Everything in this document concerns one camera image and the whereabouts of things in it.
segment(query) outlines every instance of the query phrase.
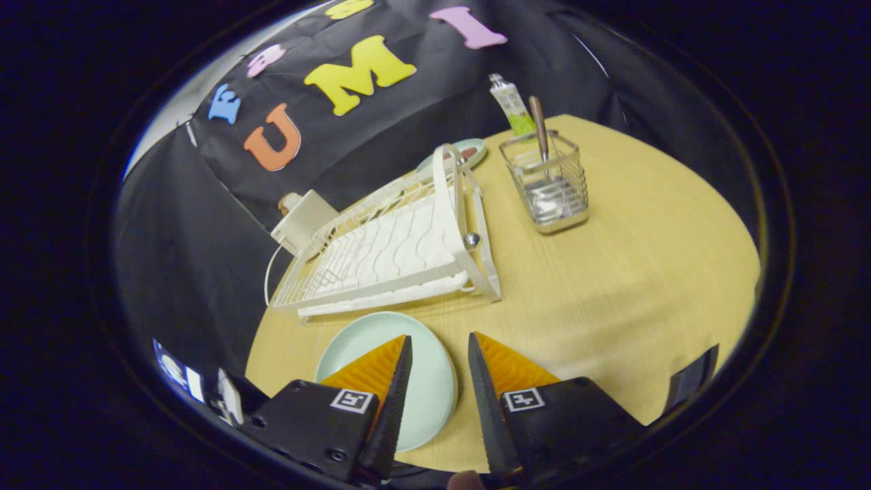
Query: utensil holder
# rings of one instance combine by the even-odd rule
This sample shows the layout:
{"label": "utensil holder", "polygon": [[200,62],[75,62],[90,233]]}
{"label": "utensil holder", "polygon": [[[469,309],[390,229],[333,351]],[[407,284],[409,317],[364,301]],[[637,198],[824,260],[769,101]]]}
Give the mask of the utensil holder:
{"label": "utensil holder", "polygon": [[539,233],[550,234],[587,220],[589,201],[577,145],[548,131],[550,155],[542,161],[534,133],[499,145],[511,179]]}

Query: white wall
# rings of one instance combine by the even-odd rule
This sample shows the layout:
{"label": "white wall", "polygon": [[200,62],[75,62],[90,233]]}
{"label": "white wall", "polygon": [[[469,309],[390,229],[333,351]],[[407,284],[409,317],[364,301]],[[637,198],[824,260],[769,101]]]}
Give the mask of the white wall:
{"label": "white wall", "polygon": [[154,117],[148,129],[142,134],[142,138],[139,139],[139,143],[136,145],[136,149],[133,150],[133,155],[127,164],[125,177],[152,145],[166,136],[176,126],[185,124],[191,118],[191,114],[197,109],[203,98],[209,94],[225,73],[239,63],[243,55],[248,54],[276,32],[292,24],[311,10],[320,8],[323,4],[293,14],[265,29],[255,32],[194,75],[193,78],[166,101],[164,108]]}

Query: toothpaste tube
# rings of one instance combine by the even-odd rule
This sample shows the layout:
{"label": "toothpaste tube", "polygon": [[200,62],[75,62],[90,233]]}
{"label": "toothpaste tube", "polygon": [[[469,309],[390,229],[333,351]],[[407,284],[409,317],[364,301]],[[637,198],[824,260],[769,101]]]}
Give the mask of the toothpaste tube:
{"label": "toothpaste tube", "polygon": [[490,81],[493,86],[490,87],[490,93],[496,98],[496,102],[502,107],[505,112],[505,117],[508,118],[508,124],[511,125],[511,130],[517,136],[522,134],[532,133],[536,130],[535,123],[532,122],[529,111],[526,110],[526,105],[523,99],[520,98],[520,93],[517,92],[517,87],[511,82],[507,82],[502,78],[502,75],[493,73],[490,75]]}

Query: pink letter i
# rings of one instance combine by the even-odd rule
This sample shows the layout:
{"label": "pink letter i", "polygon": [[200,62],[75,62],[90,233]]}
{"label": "pink letter i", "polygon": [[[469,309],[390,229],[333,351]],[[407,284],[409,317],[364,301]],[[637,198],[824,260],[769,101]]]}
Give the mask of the pink letter i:
{"label": "pink letter i", "polygon": [[508,41],[507,37],[487,29],[486,25],[481,24],[478,22],[478,19],[472,17],[472,14],[469,13],[469,7],[448,7],[447,9],[436,10],[429,14],[429,16],[430,18],[441,19],[458,30],[466,38],[466,47],[472,50]]}

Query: screw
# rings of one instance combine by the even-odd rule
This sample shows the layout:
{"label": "screw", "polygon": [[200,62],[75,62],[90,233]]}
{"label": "screw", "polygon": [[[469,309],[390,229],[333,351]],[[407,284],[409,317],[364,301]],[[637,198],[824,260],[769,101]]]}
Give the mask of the screw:
{"label": "screw", "polygon": [[466,242],[466,248],[474,248],[481,241],[481,236],[477,233],[467,233],[463,239]]}
{"label": "screw", "polygon": [[344,451],[340,451],[338,449],[330,449],[329,451],[327,451],[327,456],[329,456],[329,458],[333,461],[337,461],[339,463],[348,458],[348,455],[345,454]]}

